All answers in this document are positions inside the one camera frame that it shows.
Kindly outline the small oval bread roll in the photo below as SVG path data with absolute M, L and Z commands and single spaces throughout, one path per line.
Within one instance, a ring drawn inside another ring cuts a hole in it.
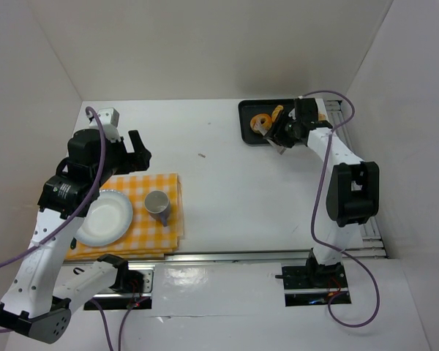
M 272 123 L 274 123 L 277 120 L 277 118 L 280 116 L 280 114 L 282 113 L 283 110 L 284 110 L 284 107 L 282 105 L 278 105 L 274 108 L 274 110 L 271 114 Z

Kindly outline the black baking tray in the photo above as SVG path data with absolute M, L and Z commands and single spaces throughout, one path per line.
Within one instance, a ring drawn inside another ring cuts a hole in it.
M 252 127 L 257 126 L 257 122 L 266 121 L 263 115 L 271 116 L 275 107 L 281 105 L 283 112 L 288 114 L 293 108 L 293 99 L 246 99 L 238 104 L 239 125 L 241 138 L 248 146 L 270 146 L 263 134 L 255 132 Z

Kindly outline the yellow checkered cloth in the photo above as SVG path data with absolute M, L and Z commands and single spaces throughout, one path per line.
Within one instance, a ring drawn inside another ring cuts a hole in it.
M 96 259 L 105 253 L 130 259 L 155 258 L 177 250 L 184 234 L 181 181 L 177 173 L 112 177 L 103 188 L 120 191 L 130 199 L 133 218 L 127 233 L 108 246 L 91 248 L 78 243 L 67 252 L 66 260 Z M 163 191 L 170 200 L 171 214 L 166 227 L 150 217 L 144 206 L 146 195 L 154 190 Z

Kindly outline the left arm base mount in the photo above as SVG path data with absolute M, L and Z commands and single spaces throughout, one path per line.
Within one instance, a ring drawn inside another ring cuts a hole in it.
M 96 294 L 93 299 L 105 311 L 122 311 L 129 307 L 148 310 L 152 308 L 153 286 L 154 270 L 142 269 L 138 270 L 138 273 L 132 273 L 122 291 L 108 288 Z

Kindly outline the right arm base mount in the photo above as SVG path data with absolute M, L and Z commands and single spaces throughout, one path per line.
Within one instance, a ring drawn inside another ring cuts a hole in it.
M 351 304 L 348 280 L 342 265 L 336 271 L 313 276 L 305 266 L 282 266 L 275 279 L 282 282 L 286 307 Z

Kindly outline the glazed ring donut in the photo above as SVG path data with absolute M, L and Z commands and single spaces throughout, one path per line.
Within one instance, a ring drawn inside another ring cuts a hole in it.
M 257 114 L 252 117 L 249 125 L 251 130 L 256 134 L 266 134 L 272 127 L 272 117 L 266 113 Z

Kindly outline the purple mug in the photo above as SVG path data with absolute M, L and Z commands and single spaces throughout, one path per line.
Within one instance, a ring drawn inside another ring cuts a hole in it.
M 171 203 L 165 192 L 161 190 L 149 192 L 144 199 L 144 206 L 154 220 L 161 223 L 163 227 L 168 226 Z

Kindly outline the stainless steel tongs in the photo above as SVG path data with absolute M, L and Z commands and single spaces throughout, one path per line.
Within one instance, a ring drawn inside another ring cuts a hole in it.
M 255 123 L 253 124 L 253 126 L 254 126 L 254 130 L 255 130 L 256 132 L 259 132 L 259 133 L 263 136 L 263 139 L 264 139 L 264 140 L 265 140 L 270 146 L 272 146 L 272 147 L 276 150 L 276 152 L 277 152 L 279 155 L 283 155 L 283 154 L 285 153 L 285 148 L 284 148 L 283 146 L 279 146 L 279 145 L 277 145 L 274 141 L 272 141 L 272 140 L 266 138 L 266 134 L 270 131 L 270 129 L 271 129 L 271 127 L 272 127 L 272 125 L 269 124 L 269 121 L 270 121 L 270 120 L 268 120 L 267 118 L 265 118 L 265 119 L 264 119 L 264 124 L 263 124 L 262 121 L 261 121 L 261 119 L 257 119 L 257 120 L 255 121 Z

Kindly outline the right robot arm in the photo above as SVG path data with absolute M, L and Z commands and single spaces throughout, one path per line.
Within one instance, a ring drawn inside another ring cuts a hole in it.
M 318 191 L 326 196 L 331 226 L 322 238 L 315 239 L 306 261 L 306 276 L 311 285 L 324 287 L 340 276 L 350 240 L 378 212 L 379 167 L 356 156 L 338 138 L 336 128 L 319 114 L 314 99 L 295 99 L 291 111 L 276 106 L 264 137 L 280 152 L 303 143 L 323 161 L 324 179 Z

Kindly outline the white paper plate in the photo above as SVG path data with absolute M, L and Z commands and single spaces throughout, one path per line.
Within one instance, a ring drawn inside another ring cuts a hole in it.
M 103 189 L 90 205 L 75 239 L 90 247 L 110 245 L 128 231 L 132 217 L 132 204 L 126 195 L 114 189 Z

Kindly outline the aluminium rail frame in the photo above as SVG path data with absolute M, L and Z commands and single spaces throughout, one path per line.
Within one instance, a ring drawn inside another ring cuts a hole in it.
M 343 114 L 342 100 L 325 99 L 324 105 L 327 116 L 333 125 L 337 125 L 344 121 L 345 116 Z M 387 255 L 374 218 L 369 219 L 366 224 L 363 224 L 360 227 L 360 233 L 356 235 L 356 238 L 360 238 L 362 244 L 358 246 L 356 244 L 351 244 L 349 250 L 364 251 L 365 254 L 359 254 L 359 257 L 385 257 Z

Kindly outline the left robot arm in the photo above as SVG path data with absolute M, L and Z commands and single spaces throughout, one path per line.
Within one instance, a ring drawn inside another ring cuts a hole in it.
M 56 285 L 70 244 L 100 187 L 111 176 L 149 168 L 151 153 L 138 131 L 131 130 L 129 137 L 132 152 L 127 152 L 122 138 L 110 140 L 98 129 L 82 129 L 69 140 L 68 156 L 44 184 L 29 248 L 0 300 L 0 328 L 52 344 L 62 337 L 72 314 L 99 292 L 141 292 L 143 274 L 113 254 L 103 254 L 84 272 Z

